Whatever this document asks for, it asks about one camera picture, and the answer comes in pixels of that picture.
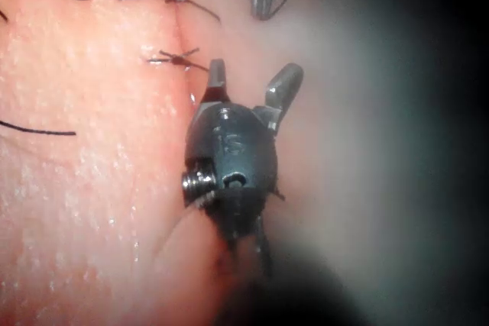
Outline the right arm needle driver jaw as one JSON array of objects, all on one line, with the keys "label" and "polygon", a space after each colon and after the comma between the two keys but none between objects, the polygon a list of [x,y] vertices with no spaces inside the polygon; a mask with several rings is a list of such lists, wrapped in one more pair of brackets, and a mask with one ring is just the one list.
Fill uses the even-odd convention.
[{"label": "right arm needle driver jaw", "polygon": [[206,90],[201,103],[229,102],[226,86],[226,69],[223,59],[211,60]]},{"label": "right arm needle driver jaw", "polygon": [[269,130],[278,130],[303,83],[303,68],[296,63],[285,65],[268,83],[264,104],[253,112]]}]

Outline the right arm needle driver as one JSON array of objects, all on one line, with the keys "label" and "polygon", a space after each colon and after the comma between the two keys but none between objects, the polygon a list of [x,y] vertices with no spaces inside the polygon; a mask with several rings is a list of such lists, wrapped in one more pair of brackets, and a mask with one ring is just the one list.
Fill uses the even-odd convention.
[{"label": "right arm needle driver", "polygon": [[186,206],[213,202],[263,208],[277,187],[275,137],[254,110],[204,102],[186,136],[182,175]]}]

